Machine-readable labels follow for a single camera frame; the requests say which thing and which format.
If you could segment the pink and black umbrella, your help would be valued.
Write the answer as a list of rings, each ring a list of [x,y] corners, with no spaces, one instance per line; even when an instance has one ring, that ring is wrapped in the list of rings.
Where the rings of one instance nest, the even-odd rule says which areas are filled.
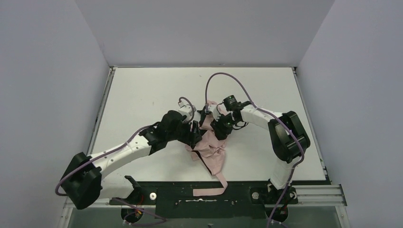
[[[213,121],[214,118],[212,114],[207,114],[204,121],[199,121],[199,127],[206,132],[203,134],[202,140],[199,141],[194,148],[185,145],[185,149],[190,153],[193,161],[202,162],[209,174],[217,178],[222,187],[194,189],[193,196],[195,197],[221,195],[228,187],[227,180],[221,172],[226,158],[225,147],[227,145],[227,141],[217,139],[215,136],[215,131],[211,127],[211,123]]]

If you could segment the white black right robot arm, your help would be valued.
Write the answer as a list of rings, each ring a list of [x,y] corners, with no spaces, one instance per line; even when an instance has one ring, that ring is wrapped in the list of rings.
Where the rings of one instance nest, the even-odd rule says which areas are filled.
[[[215,104],[207,104],[204,108],[206,114],[213,116],[210,126],[216,138],[226,139],[232,131],[242,128],[240,123],[267,130],[277,157],[269,182],[277,190],[286,188],[291,183],[296,163],[303,159],[311,144],[299,116],[294,111],[271,112],[255,106],[251,101],[239,102],[233,95],[226,97],[222,105],[224,111],[220,111]]]

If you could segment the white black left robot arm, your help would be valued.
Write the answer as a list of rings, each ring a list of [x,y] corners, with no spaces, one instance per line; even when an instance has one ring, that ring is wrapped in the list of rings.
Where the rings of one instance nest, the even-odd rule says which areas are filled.
[[[185,115],[168,111],[161,121],[137,130],[126,142],[108,151],[74,155],[57,188],[57,195],[67,196],[77,209],[85,209],[98,199],[127,199],[134,194],[135,181],[124,176],[119,181],[107,182],[106,176],[126,164],[150,156],[166,147],[168,142],[179,141],[194,148],[205,131],[197,121],[185,123]]]

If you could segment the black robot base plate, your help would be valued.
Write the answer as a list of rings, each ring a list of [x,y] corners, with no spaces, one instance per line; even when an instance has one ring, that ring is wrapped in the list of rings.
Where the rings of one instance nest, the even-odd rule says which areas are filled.
[[[230,181],[223,194],[194,196],[194,190],[217,188],[219,182],[139,182],[134,192],[120,201],[142,209],[153,209],[156,219],[230,219],[248,217],[283,222],[289,205],[298,204],[297,191],[285,194],[268,181]]]

